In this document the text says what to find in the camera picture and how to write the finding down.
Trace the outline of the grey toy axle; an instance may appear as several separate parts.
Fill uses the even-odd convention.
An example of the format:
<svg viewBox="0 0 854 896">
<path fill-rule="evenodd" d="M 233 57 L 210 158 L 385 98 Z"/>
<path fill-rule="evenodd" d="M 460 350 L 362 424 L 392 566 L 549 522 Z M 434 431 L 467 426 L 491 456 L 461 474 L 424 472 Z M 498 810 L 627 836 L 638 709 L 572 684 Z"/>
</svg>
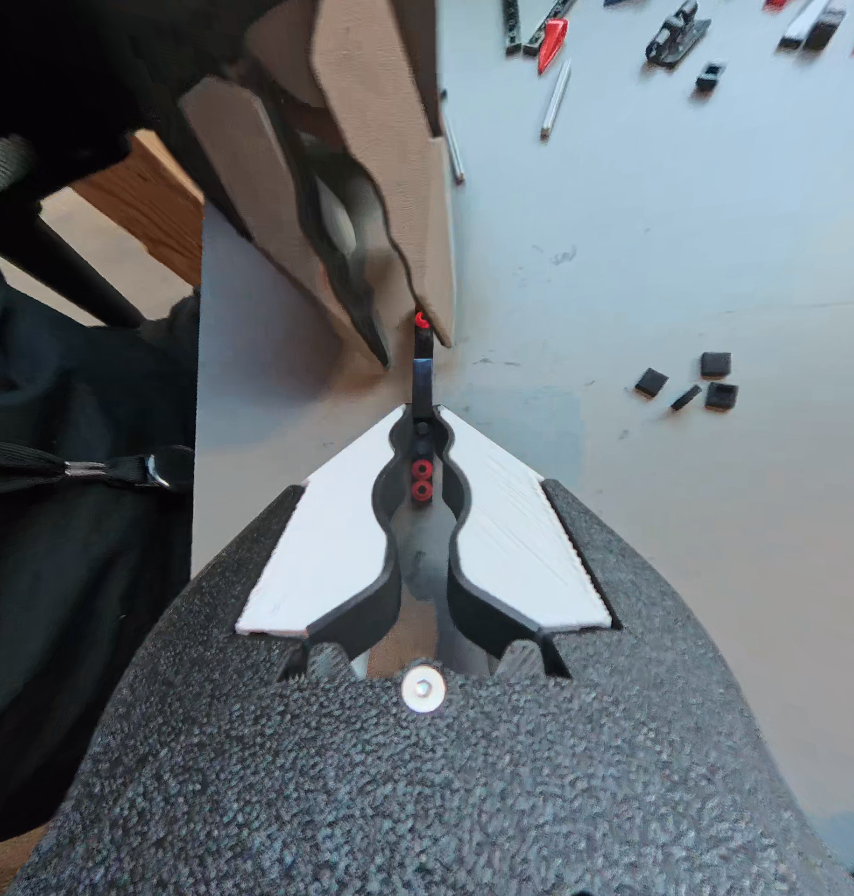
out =
<svg viewBox="0 0 854 896">
<path fill-rule="evenodd" d="M 464 185 L 466 182 L 466 174 L 460 147 L 456 140 L 452 123 L 446 116 L 443 116 L 443 129 L 454 183 L 457 186 Z"/>
<path fill-rule="evenodd" d="M 543 142 L 550 139 L 554 129 L 560 107 L 567 94 L 567 87 L 571 78 L 571 67 L 570 59 L 565 60 L 559 67 L 553 91 L 543 114 L 540 129 L 540 140 Z"/>
</svg>

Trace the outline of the red pointed toy piece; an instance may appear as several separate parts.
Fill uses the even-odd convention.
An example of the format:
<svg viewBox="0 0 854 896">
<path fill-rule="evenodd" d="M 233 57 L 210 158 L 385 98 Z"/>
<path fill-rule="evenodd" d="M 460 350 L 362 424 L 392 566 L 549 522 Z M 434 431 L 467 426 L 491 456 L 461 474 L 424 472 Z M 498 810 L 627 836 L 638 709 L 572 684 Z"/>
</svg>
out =
<svg viewBox="0 0 854 896">
<path fill-rule="evenodd" d="M 556 17 L 545 22 L 537 53 L 537 73 L 539 76 L 544 75 L 563 48 L 567 38 L 567 30 L 568 20 L 566 18 Z"/>
</svg>

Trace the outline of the grey desk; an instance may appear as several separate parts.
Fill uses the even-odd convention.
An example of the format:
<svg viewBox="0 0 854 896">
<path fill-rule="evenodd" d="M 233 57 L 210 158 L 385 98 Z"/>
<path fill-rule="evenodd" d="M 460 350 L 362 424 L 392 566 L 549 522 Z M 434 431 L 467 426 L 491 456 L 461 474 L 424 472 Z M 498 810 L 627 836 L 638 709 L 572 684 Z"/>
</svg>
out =
<svg viewBox="0 0 854 896">
<path fill-rule="evenodd" d="M 854 870 L 854 2 L 809 56 L 776 50 L 802 2 L 701 2 L 694 51 L 645 67 L 678 6 L 573 6 L 543 142 L 559 63 L 506 57 L 500 2 L 440 3 L 466 183 L 436 394 L 679 591 Z M 731 375 L 703 380 L 705 351 Z M 705 409 L 709 382 L 733 410 Z"/>
</svg>

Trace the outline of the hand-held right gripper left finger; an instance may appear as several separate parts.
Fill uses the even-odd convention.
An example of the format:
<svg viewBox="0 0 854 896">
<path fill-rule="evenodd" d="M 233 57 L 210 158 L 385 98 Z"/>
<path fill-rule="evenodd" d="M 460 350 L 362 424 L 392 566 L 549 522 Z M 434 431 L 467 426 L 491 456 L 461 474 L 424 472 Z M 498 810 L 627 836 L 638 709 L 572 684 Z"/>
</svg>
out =
<svg viewBox="0 0 854 896">
<path fill-rule="evenodd" d="M 391 510 L 378 479 L 396 458 L 391 433 L 399 405 L 302 483 L 302 494 L 236 622 L 240 635 L 267 634 L 313 643 L 338 611 L 376 596 L 390 573 Z"/>
</svg>

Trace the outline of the long black toy beam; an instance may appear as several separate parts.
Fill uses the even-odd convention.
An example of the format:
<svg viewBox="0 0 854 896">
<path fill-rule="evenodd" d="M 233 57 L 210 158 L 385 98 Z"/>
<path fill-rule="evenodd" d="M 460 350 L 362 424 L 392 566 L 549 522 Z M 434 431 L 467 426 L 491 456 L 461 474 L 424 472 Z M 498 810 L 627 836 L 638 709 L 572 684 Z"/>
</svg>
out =
<svg viewBox="0 0 854 896">
<path fill-rule="evenodd" d="M 531 37 L 522 44 L 522 53 L 527 56 L 536 57 L 539 54 L 540 47 L 545 39 L 546 28 L 551 20 L 566 19 L 567 15 L 576 1 L 554 1 L 553 5 L 547 11 L 545 17 L 533 31 Z"/>
</svg>

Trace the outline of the black toy beam red pins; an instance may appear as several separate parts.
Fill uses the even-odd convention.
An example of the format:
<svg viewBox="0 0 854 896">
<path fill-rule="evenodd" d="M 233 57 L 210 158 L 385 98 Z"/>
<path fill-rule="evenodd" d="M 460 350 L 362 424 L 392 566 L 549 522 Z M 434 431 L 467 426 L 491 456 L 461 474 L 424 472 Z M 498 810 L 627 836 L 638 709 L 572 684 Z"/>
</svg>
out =
<svg viewBox="0 0 854 896">
<path fill-rule="evenodd" d="M 432 400 L 434 333 L 427 317 L 421 311 L 418 311 L 413 318 L 413 332 L 410 495 L 412 504 L 422 508 L 429 505 L 433 499 L 436 451 Z"/>
</svg>

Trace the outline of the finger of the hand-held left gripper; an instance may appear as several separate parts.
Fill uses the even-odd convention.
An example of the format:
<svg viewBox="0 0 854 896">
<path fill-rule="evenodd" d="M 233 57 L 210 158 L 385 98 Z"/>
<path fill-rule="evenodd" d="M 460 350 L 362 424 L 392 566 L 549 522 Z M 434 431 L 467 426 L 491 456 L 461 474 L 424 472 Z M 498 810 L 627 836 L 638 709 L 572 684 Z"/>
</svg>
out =
<svg viewBox="0 0 854 896">
<path fill-rule="evenodd" d="M 248 27 L 248 51 L 288 97 L 291 122 L 318 120 L 363 169 L 411 302 L 452 348 L 455 251 L 437 3 L 276 3 Z"/>
<path fill-rule="evenodd" d="M 252 91 L 212 75 L 180 107 L 255 247 L 320 305 L 348 346 L 388 369 L 374 290 L 363 263 L 332 238 L 297 134 Z"/>
</svg>

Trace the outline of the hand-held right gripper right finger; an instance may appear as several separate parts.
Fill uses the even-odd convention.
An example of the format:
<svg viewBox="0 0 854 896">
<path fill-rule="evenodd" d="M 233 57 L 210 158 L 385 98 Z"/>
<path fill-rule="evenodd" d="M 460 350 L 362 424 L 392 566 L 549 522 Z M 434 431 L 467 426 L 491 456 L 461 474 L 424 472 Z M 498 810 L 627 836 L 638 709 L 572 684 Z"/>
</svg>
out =
<svg viewBox="0 0 854 896">
<path fill-rule="evenodd" d="M 481 648 L 610 629 L 613 615 L 545 490 L 545 477 L 444 406 L 443 499 L 455 527 L 446 598 Z"/>
</svg>

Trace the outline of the black toy clip part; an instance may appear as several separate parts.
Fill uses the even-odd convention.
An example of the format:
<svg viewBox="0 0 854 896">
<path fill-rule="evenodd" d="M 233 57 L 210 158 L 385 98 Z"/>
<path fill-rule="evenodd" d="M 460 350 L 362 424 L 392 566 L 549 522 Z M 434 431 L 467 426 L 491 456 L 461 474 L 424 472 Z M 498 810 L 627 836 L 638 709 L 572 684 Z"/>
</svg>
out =
<svg viewBox="0 0 854 896">
<path fill-rule="evenodd" d="M 712 20 L 698 18 L 699 2 L 684 2 L 667 17 L 645 48 L 648 65 L 675 69 L 708 33 Z"/>
</svg>

